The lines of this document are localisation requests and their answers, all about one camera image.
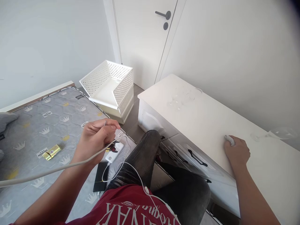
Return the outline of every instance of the cable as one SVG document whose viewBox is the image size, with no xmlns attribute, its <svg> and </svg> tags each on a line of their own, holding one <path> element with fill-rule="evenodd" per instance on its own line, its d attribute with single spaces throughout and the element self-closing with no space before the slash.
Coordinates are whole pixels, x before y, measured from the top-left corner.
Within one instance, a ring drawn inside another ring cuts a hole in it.
<svg viewBox="0 0 300 225">
<path fill-rule="evenodd" d="M 214 221 L 216 221 L 216 220 L 215 220 L 215 217 L 214 217 L 208 210 L 206 210 L 206 212 L 207 212 L 208 215 L 211 216 L 211 218 L 212 218 Z"/>
<path fill-rule="evenodd" d="M 136 170 L 131 164 L 129 164 L 129 163 L 127 163 L 127 162 L 120 162 L 119 165 L 120 165 L 121 163 L 122 163 L 122 166 L 123 166 L 124 163 L 130 165 L 130 166 L 135 170 L 135 172 L 137 172 L 137 170 Z M 157 212 L 158 212 L 158 214 L 159 214 L 160 222 L 162 223 L 162 225 L 163 225 L 163 221 L 162 221 L 161 214 L 159 213 L 159 210 L 158 210 L 156 204 L 154 203 L 152 197 L 155 197 L 155 198 L 159 199 L 160 201 L 162 201 L 162 203 L 164 203 L 164 204 L 166 205 L 166 207 L 167 207 L 167 209 L 170 211 L 170 213 L 175 217 L 175 219 L 177 220 L 177 222 L 179 223 L 179 225 L 181 225 L 181 223 L 179 222 L 179 220 L 178 220 L 178 218 L 177 218 L 177 215 L 173 212 L 173 210 L 171 209 L 171 207 L 170 207 L 165 201 L 163 201 L 161 198 L 159 198 L 159 197 L 157 197 L 157 196 L 155 196 L 155 195 L 150 195 L 149 189 L 147 188 L 147 186 L 144 187 L 143 181 L 142 181 L 140 175 L 138 174 L 138 172 L 137 172 L 137 175 L 138 175 L 138 177 L 139 177 L 140 180 L 141 180 L 141 183 L 142 183 L 142 187 L 143 187 L 144 193 L 145 193 L 146 195 L 148 195 L 148 196 L 151 198 L 151 200 L 152 200 L 152 202 L 153 202 L 153 204 L 154 204 L 154 206 L 155 206 L 155 208 L 156 208 L 156 210 L 157 210 Z"/>
<path fill-rule="evenodd" d="M 105 180 L 103 180 L 103 175 L 104 175 L 104 172 L 106 171 L 107 167 L 110 165 L 110 162 L 109 162 L 109 163 L 107 164 L 106 168 L 104 169 L 103 173 L 102 173 L 102 182 L 109 182 L 109 181 L 113 180 L 113 179 L 118 175 L 118 173 L 120 172 L 120 170 L 122 169 L 122 167 L 123 167 L 123 165 L 124 165 L 124 162 L 125 162 L 125 159 L 126 159 L 126 155 L 127 155 L 127 153 L 130 152 L 130 150 L 131 150 L 131 146 L 129 145 L 129 143 L 128 143 L 128 141 L 127 141 L 127 137 L 126 137 L 126 142 L 127 142 L 128 146 L 129 146 L 129 150 L 128 150 L 128 151 L 126 152 L 126 154 L 125 154 L 124 161 L 123 161 L 123 163 L 122 163 L 122 165 L 121 165 L 121 168 L 120 168 L 120 169 L 117 168 L 118 172 L 115 174 L 115 176 L 114 176 L 113 178 L 111 178 L 110 180 L 105 181 Z"/>
<path fill-rule="evenodd" d="M 116 140 L 113 140 L 107 146 L 110 146 L 113 142 L 118 141 L 121 138 L 126 138 L 126 142 L 128 144 L 127 136 L 123 136 L 123 137 L 120 137 Z M 47 176 L 49 174 L 52 174 L 52 173 L 55 173 L 55 172 L 58 172 L 58 171 L 61 171 L 61 170 L 67 169 L 67 168 L 71 168 L 71 167 L 74 167 L 74 166 L 79 166 L 81 164 L 87 163 L 87 162 L 91 161 L 93 158 L 95 158 L 97 155 L 99 155 L 101 152 L 103 152 L 107 148 L 107 146 L 104 147 L 101 151 L 99 151 L 96 154 L 94 154 L 93 156 L 91 156 L 90 158 L 88 158 L 87 160 L 84 160 L 84 161 L 81 161 L 81 162 L 76 162 L 76 163 L 72 163 L 72 164 L 69 164 L 69 165 L 65 165 L 65 166 L 62 166 L 62 167 L 59 167 L 59 168 L 56 168 L 56 169 L 53 169 L 53 170 L 49 170 L 49 171 L 44 172 L 44 173 L 40 173 L 40 174 L 37 174 L 37 175 L 27 177 L 27 178 L 0 181 L 0 188 L 8 187 L 8 186 L 15 185 L 15 184 L 20 184 L 20 183 L 25 183 L 25 182 L 28 182 L 28 181 L 32 181 L 32 180 Z"/>
</svg>

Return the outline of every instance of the white door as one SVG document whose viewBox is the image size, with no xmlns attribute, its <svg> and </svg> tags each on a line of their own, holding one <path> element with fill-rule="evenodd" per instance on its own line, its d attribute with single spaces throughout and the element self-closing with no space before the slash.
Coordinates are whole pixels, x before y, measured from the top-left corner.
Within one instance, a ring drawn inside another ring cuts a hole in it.
<svg viewBox="0 0 300 225">
<path fill-rule="evenodd" d="M 133 67 L 134 83 L 144 90 L 155 83 L 176 2 L 114 0 L 122 63 Z"/>
</svg>

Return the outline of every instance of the white dresser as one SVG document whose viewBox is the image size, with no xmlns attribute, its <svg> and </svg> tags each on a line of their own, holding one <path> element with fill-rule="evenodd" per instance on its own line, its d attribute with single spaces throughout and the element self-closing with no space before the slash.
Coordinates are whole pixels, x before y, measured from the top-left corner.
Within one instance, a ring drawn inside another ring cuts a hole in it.
<svg viewBox="0 0 300 225">
<path fill-rule="evenodd" d="M 200 91 L 194 100 L 170 105 L 174 95 L 195 88 L 171 74 L 138 95 L 138 124 L 157 130 L 160 143 L 178 167 L 209 183 L 212 198 L 240 217 L 236 182 L 224 152 L 224 135 L 244 139 L 250 149 L 248 170 L 281 224 L 300 224 L 300 152 L 278 139 L 255 142 L 251 133 L 267 132 Z"/>
</svg>

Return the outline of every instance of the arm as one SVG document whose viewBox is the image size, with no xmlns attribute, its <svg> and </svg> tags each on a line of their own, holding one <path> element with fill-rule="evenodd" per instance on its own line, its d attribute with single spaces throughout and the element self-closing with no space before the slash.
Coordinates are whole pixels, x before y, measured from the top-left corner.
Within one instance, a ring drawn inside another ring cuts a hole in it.
<svg viewBox="0 0 300 225">
<path fill-rule="evenodd" d="M 224 148 L 237 183 L 241 224 L 280 225 L 247 170 L 246 163 L 250 158 L 250 151 L 246 142 L 235 136 L 231 137 L 235 146 L 230 146 L 230 142 L 226 141 Z"/>
<path fill-rule="evenodd" d="M 108 126 L 104 127 L 105 120 L 107 120 Z M 112 142 L 117 128 L 120 129 L 118 122 L 111 119 L 87 123 L 71 163 L 90 158 L 100 151 L 105 144 Z M 101 161 L 103 155 L 104 151 L 86 164 L 65 169 L 55 183 L 14 224 L 65 222 L 81 187 L 91 170 Z"/>
</svg>

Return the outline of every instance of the red t-shirt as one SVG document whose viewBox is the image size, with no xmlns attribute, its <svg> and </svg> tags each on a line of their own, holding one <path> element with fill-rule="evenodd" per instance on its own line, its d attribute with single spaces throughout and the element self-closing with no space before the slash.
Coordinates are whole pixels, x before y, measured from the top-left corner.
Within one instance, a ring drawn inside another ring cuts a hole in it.
<svg viewBox="0 0 300 225">
<path fill-rule="evenodd" d="M 159 199 L 147 196 L 143 187 L 129 184 L 106 191 L 91 212 L 82 218 L 75 219 L 68 224 L 163 224 L 178 225 L 175 217 L 170 213 L 165 204 Z"/>
</svg>

